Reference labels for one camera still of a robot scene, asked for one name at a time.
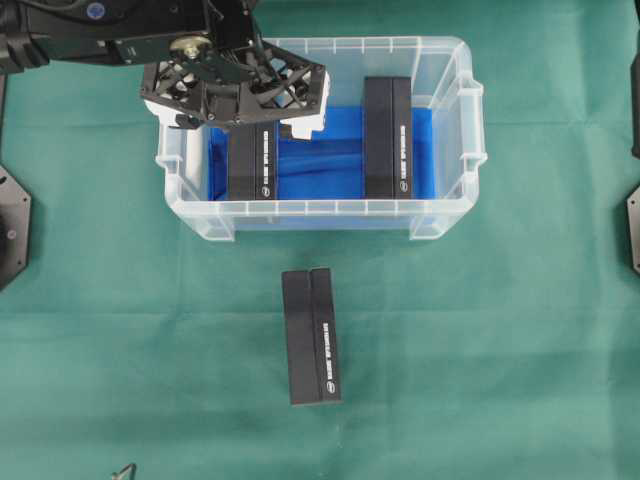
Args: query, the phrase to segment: blue plastic liner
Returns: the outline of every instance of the blue plastic liner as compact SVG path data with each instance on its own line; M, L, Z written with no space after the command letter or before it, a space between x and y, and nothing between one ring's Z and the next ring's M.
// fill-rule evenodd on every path
M414 109L414 196L435 198L431 110ZM326 128L310 142L280 139L278 200L364 198L361 107L327 110ZM227 134L213 129L209 143L209 200L226 199Z

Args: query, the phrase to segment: transparent storage box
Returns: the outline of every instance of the transparent storage box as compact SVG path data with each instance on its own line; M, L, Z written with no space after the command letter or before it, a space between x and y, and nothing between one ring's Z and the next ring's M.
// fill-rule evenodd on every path
M169 207L206 240L242 230L407 229L412 240L444 235L478 200L487 160L483 87L471 52L453 37L282 38L269 40L327 66L329 106L361 105L367 76L410 76L414 108L432 110L435 199L208 201L211 129L160 125L157 163Z

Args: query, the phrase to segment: robotic arm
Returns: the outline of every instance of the robotic arm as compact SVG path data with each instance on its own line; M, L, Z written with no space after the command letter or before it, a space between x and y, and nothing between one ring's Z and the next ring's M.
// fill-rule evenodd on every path
M323 65L262 40L258 0L0 0L0 74L50 60L144 64L141 96L182 128L319 115Z

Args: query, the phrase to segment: black box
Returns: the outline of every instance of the black box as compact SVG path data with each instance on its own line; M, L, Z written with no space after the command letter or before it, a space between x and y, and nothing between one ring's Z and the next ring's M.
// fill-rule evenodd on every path
M393 198L393 79L364 82L365 198Z
M229 132L227 198L275 200L277 198L276 122L235 127Z
M282 274L292 405L342 400L329 269Z
M411 79L393 79L393 193L395 198L413 198L413 112Z
M413 198L411 79L365 79L365 197Z

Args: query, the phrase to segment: green fabric surface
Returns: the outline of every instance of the green fabric surface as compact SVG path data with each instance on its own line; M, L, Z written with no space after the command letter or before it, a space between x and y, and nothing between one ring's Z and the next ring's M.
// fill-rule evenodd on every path
M455 35L485 85L480 201L444 238L240 233L163 199L141 70L12 77L34 196L0 295L0 476L637 479L631 0L265 0L268 36ZM344 403L291 408L280 273L333 269Z

